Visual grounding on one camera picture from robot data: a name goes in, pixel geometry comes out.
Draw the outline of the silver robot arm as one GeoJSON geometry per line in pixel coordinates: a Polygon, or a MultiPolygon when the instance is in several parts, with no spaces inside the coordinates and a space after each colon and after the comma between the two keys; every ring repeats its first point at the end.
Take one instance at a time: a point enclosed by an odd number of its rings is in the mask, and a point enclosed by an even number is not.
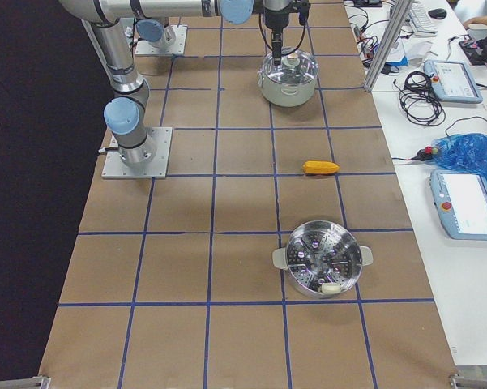
{"type": "Polygon", "coordinates": [[[221,16],[243,24],[263,10],[262,1],[61,1],[91,32],[91,41],[110,79],[115,98],[104,109],[107,127],[118,145],[124,165],[142,167],[155,158],[158,146],[143,124],[149,98],[146,79],[137,71],[121,19],[160,22],[169,17],[221,16]]]}
{"type": "MultiPolygon", "coordinates": [[[[231,24],[243,24],[252,14],[263,15],[266,27],[271,30],[270,45],[265,37],[261,19],[258,19],[259,29],[264,43],[272,53],[273,64],[278,66],[284,56],[288,56],[300,48],[309,19],[310,7],[309,1],[260,1],[257,5],[254,4],[254,1],[218,1],[215,9],[231,24]],[[303,33],[294,49],[284,51],[283,30],[288,26],[291,14],[298,14],[303,33]]],[[[134,11],[134,15],[134,28],[137,29],[139,37],[143,41],[157,47],[168,39],[173,39],[168,17],[147,18],[142,10],[134,11]]]]}

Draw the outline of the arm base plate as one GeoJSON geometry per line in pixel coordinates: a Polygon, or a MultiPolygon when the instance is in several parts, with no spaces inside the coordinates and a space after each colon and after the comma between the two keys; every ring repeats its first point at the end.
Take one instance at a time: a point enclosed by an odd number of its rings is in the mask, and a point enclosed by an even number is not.
{"type": "Polygon", "coordinates": [[[140,20],[136,24],[139,39],[135,55],[140,57],[182,56],[185,53],[186,25],[166,27],[156,20],[140,20]]]}
{"type": "Polygon", "coordinates": [[[125,148],[112,137],[110,145],[99,150],[105,155],[104,179],[165,179],[169,166],[172,127],[146,127],[147,138],[136,148],[125,148]]]}

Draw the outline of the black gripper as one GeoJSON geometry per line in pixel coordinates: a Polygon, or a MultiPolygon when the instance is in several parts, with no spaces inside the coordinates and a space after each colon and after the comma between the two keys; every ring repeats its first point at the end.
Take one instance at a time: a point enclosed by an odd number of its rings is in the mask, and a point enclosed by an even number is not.
{"type": "Polygon", "coordinates": [[[277,65],[277,57],[282,57],[283,31],[289,24],[289,16],[298,14],[299,24],[305,27],[309,13],[309,1],[265,0],[265,25],[271,30],[273,65],[277,65]]]}

